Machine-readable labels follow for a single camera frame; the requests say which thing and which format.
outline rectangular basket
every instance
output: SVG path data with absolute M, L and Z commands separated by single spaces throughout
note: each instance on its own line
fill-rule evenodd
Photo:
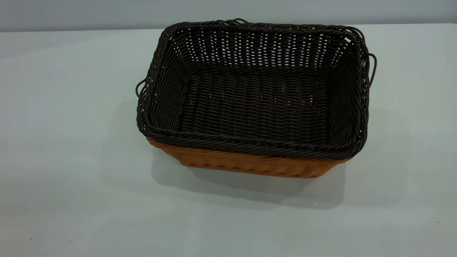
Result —
M 187 154 L 206 149 L 337 164 L 367 139 L 369 56 L 353 27 L 178 23 L 160 36 L 137 86 L 144 83 L 138 128 L 156 146 Z

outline white table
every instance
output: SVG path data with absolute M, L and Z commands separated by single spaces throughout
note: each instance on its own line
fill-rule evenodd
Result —
M 457 252 L 457 26 L 358 25 L 368 140 L 318 179 L 188 168 L 136 125 L 161 30 L 0 33 L 2 257 Z

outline basket bottom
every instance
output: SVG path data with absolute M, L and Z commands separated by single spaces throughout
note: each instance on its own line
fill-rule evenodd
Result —
M 186 166 L 277 177 L 320 177 L 335 165 L 350 159 L 273 157 L 170 145 L 151 138 L 147 140 Z
M 179 130 L 320 145 L 329 140 L 327 111 L 318 74 L 201 71 L 189 81 Z

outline wicker basket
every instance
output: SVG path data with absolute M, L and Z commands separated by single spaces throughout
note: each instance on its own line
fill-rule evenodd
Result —
M 353 27 L 178 23 L 137 86 L 138 128 L 185 165 L 318 177 L 367 139 L 369 56 Z

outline basket rim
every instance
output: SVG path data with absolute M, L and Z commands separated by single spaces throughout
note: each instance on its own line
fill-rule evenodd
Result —
M 167 27 L 160 36 L 159 44 L 166 45 L 168 39 L 174 34 L 175 31 L 181 30 L 183 28 L 188 28 L 189 26 L 202 26 L 202 27 L 211 27 L 211 28 L 222 28 L 222 27 L 236 27 L 238 29 L 268 29 L 272 32 L 287 32 L 290 30 L 300 30 L 300 34 L 315 34 L 315 33 L 331 33 L 332 35 L 345 35 L 351 37 L 350 40 L 357 41 L 357 44 L 360 46 L 360 67 L 361 67 L 361 86 L 364 87 L 366 91 L 366 98 L 362 97 L 362 108 L 361 112 L 366 112 L 366 118 L 363 115 L 360 116 L 358 128 L 361 128 L 363 131 L 362 135 L 357 135 L 352 137 L 350 140 L 341 143 L 339 145 L 329 145 L 329 144 L 320 144 L 315 145 L 311 143 L 298 143 L 290 142 L 285 140 L 271 140 L 271 139 L 258 139 L 258 138 L 246 138 L 231 136 L 225 134 L 204 134 L 199 132 L 182 132 L 174 131 L 169 129 L 153 127 L 149 124 L 144 124 L 142 119 L 144 117 L 150 117 L 147 113 L 148 110 L 144 109 L 145 100 L 148 94 L 148 89 L 151 89 L 152 74 L 154 69 L 158 67 L 157 64 L 161 62 L 163 54 L 159 53 L 157 50 L 154 53 L 151 66 L 148 70 L 148 76 L 145 80 L 140 82 L 137 85 L 137 88 L 143 83 L 149 83 L 149 86 L 146 84 L 142 88 L 141 92 L 137 92 L 138 99 L 138 108 L 137 108 L 137 125 L 140 132 L 142 132 L 146 137 L 152 138 L 154 140 L 174 144 L 181 146 L 189 147 L 199 147 L 206 149 L 216 149 L 216 150 L 227 150 L 227 147 L 224 145 L 227 144 L 243 144 L 245 152 L 250 153 L 260 153 L 264 154 L 265 152 L 259 150 L 262 148 L 275 148 L 275 153 L 283 156 L 295 156 L 295 157 L 308 157 L 310 153 L 312 156 L 319 156 L 319 158 L 328 158 L 334 160 L 342 160 L 346 158 L 353 157 L 358 153 L 367 138 L 367 122 L 368 122 L 368 92 L 369 85 L 371 81 L 368 79 L 369 71 L 369 57 L 368 50 L 365 46 L 365 39 L 363 33 L 357 28 L 350 26 L 334 26 L 334 25 L 295 25 L 295 24 L 273 24 L 273 23 L 249 23 L 249 22 L 239 22 L 239 19 L 235 20 L 217 20 L 217 21 L 207 21 L 207 22 L 181 22 Z

